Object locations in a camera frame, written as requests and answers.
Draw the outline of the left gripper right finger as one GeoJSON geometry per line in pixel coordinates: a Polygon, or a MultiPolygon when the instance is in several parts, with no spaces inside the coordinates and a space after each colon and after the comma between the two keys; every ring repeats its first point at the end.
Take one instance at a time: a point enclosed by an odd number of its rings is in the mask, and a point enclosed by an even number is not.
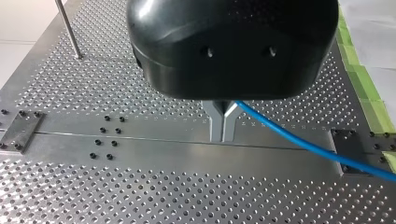
{"type": "Polygon", "coordinates": [[[229,103],[223,115],[222,140],[224,142],[233,141],[236,120],[240,116],[240,114],[241,114],[241,108],[238,106],[238,104],[236,102],[229,103]]]}

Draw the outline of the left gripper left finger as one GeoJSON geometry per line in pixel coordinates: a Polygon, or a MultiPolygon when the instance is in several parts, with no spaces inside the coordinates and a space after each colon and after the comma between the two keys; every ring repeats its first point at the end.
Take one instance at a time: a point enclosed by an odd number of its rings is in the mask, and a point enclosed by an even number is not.
{"type": "Polygon", "coordinates": [[[218,101],[202,101],[203,110],[209,116],[209,140],[222,141],[223,111],[218,101]]]}

